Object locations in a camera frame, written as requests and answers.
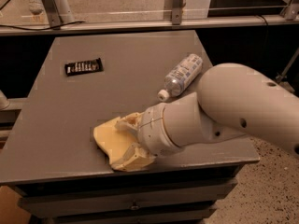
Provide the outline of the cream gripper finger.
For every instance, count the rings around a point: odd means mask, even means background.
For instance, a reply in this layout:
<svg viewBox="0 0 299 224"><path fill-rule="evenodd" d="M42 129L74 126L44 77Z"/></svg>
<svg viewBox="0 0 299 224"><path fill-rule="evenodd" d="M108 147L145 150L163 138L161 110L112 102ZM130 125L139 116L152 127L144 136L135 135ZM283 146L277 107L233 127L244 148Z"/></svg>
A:
<svg viewBox="0 0 299 224"><path fill-rule="evenodd" d="M116 121L115 128L118 131L137 131L137 120L135 116L125 116Z"/></svg>
<svg viewBox="0 0 299 224"><path fill-rule="evenodd" d="M110 163L113 170L132 172L145 169L154 163L155 156L140 146L138 143L132 143L119 152L119 156L114 156Z"/></svg>

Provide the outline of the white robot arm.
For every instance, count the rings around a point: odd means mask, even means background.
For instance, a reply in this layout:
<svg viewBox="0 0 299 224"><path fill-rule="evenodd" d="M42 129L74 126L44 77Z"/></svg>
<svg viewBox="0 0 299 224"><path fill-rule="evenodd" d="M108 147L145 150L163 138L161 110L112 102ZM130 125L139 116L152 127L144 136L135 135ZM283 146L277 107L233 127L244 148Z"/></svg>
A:
<svg viewBox="0 0 299 224"><path fill-rule="evenodd" d="M195 144L218 143L249 134L293 156L299 147L299 98L260 72L237 63L208 69L194 92L118 119L115 127L136 139L118 145L124 152L115 170L141 170Z"/></svg>

